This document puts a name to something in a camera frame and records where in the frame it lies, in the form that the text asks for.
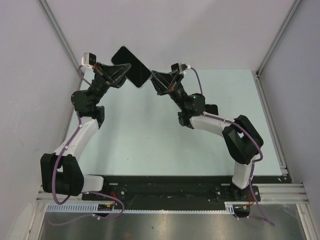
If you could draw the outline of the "black phone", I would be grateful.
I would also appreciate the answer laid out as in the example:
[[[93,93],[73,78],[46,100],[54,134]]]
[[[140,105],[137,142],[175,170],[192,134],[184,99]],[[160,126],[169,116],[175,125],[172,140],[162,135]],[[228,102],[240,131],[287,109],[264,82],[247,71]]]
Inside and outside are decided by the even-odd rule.
[[[126,46],[121,46],[112,56],[114,65],[130,64],[126,78],[137,88],[141,88],[151,78],[151,71]]]

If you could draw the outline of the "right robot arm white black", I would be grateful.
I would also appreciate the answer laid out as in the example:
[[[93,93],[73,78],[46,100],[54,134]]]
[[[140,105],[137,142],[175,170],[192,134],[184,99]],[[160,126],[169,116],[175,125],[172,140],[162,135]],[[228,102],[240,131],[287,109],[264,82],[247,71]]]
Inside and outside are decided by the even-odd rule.
[[[151,75],[157,95],[168,95],[180,109],[177,116],[181,126],[207,131],[224,139],[235,161],[230,194],[242,201],[249,194],[254,163],[263,159],[264,141],[253,124],[245,115],[223,118],[218,114],[217,105],[207,104],[203,94],[187,94],[182,85],[184,74],[179,70],[168,73],[153,70]]]

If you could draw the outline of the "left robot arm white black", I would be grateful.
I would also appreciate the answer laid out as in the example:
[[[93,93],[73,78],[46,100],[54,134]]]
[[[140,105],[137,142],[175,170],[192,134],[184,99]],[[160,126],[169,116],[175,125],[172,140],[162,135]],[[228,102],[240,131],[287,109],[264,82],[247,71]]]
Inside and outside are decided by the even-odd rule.
[[[105,108],[100,100],[110,88],[120,88],[131,64],[92,65],[94,78],[85,90],[75,91],[71,103],[78,119],[78,125],[71,136],[53,153],[45,153],[40,159],[42,188],[53,195],[78,196],[93,192],[100,200],[110,196],[111,188],[98,175],[84,175],[79,160],[85,147],[105,120]]]

